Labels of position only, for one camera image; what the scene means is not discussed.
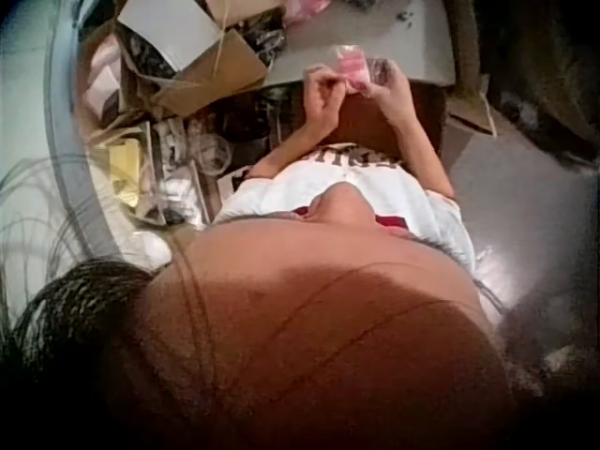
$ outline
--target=gray floor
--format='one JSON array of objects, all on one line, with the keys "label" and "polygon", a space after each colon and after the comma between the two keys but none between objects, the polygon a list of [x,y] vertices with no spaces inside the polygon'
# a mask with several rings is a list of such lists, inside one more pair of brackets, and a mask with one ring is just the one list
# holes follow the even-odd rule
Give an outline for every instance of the gray floor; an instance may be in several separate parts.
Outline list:
[{"label": "gray floor", "polygon": [[510,307],[492,316],[509,351],[531,363],[597,345],[598,177],[567,172],[514,139],[469,141],[455,128],[445,138],[477,275]]}]

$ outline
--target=brown cardboard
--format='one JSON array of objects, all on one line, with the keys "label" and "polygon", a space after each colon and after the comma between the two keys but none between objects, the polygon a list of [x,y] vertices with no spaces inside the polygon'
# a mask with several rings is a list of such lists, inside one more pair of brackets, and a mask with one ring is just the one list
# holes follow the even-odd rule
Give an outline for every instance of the brown cardboard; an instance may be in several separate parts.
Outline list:
[{"label": "brown cardboard", "polygon": [[215,44],[175,79],[196,83],[190,87],[164,87],[153,101],[180,117],[189,117],[220,98],[264,78],[268,67],[235,30],[229,31],[219,52]]},{"label": "brown cardboard", "polygon": [[223,28],[225,20],[227,28],[269,9],[283,7],[285,0],[206,0],[206,4],[217,25]]}]

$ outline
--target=white paper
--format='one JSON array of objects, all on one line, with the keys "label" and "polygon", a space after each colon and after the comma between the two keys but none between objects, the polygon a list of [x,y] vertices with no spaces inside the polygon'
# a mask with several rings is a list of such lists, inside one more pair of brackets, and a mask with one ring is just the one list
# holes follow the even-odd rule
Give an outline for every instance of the white paper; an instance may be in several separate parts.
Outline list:
[{"label": "white paper", "polygon": [[218,41],[220,30],[194,0],[129,0],[118,21],[181,71]]}]

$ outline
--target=person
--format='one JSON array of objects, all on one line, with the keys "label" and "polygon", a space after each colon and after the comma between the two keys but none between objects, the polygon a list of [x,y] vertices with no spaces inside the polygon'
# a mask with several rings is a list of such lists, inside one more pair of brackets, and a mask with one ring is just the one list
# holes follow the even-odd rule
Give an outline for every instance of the person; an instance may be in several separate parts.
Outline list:
[{"label": "person", "polygon": [[3,322],[3,403],[45,442],[493,447],[515,405],[473,246],[408,80],[386,72],[358,87],[412,174],[319,147],[347,89],[314,67],[306,123],[171,265],[84,262]]}]

